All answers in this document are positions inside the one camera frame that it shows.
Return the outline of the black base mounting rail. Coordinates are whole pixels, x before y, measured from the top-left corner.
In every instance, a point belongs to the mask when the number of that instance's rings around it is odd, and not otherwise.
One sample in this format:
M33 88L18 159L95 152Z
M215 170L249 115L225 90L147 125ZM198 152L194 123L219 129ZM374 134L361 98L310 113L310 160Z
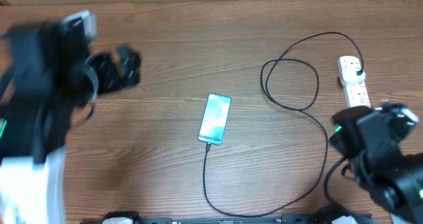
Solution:
M80 224L102 223L142 223L142 224L312 224L312 223L376 223L370 214L340 215L339 213L319 214L284 214L281 217L221 217L197 219L171 219L170 217L140 217L136 211L118 211L107 213L100 219L86 219Z

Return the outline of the white power extension strip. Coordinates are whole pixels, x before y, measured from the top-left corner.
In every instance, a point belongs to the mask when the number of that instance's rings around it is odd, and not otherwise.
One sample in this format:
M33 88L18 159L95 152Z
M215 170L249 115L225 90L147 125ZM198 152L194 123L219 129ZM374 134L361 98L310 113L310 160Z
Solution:
M359 71L361 69L360 60L354 56L342 56L338 59L337 64L338 64L339 78L340 78L340 72L343 69L354 68L355 71ZM344 97L345 97L346 105L348 108L355 107L355 106L367 106L369 108L371 107L365 81L357 85L352 85L352 86L342 85L342 88L344 91Z

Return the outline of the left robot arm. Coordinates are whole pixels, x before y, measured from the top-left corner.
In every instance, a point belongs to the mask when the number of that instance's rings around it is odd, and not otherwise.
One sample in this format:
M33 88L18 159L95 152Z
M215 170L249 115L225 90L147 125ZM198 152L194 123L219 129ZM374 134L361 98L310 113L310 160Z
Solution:
M79 19L9 30L12 65L1 76L1 222L65 223L65 140L76 108L140 82L141 55L91 55Z

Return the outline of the white charger plug adapter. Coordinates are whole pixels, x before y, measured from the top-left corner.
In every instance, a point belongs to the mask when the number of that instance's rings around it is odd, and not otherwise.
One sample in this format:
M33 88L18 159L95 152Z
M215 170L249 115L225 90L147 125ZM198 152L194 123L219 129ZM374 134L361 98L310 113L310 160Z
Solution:
M360 75L358 75L358 71L355 69L343 69L340 72L340 82L344 86L352 86L357 85L365 81L366 74L363 71Z

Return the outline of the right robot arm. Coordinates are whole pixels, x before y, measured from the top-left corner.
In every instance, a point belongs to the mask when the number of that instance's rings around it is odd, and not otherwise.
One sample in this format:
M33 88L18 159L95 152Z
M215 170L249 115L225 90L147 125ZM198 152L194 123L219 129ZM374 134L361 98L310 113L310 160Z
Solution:
M348 161L358 186L384 210L422 222L422 154L403 155L401 142L419 123L402 103L355 106L332 116L330 144Z

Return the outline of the blue Samsung Galaxy smartphone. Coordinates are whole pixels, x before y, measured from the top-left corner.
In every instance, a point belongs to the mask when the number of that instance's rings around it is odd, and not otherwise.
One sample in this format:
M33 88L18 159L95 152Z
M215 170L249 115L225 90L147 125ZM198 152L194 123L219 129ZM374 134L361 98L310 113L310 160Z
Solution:
M232 99L219 94L209 94L204 109L198 140L213 145L221 145Z

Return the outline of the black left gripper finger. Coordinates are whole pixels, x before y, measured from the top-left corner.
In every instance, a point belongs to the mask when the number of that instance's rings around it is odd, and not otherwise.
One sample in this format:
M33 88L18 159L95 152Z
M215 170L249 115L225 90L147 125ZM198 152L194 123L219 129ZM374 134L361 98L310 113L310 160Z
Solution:
M122 88L122 78L108 53L93 56L90 66L98 77L98 94L111 93Z
M122 66L122 87L133 87L140 83L141 56L128 45L118 46L116 52Z

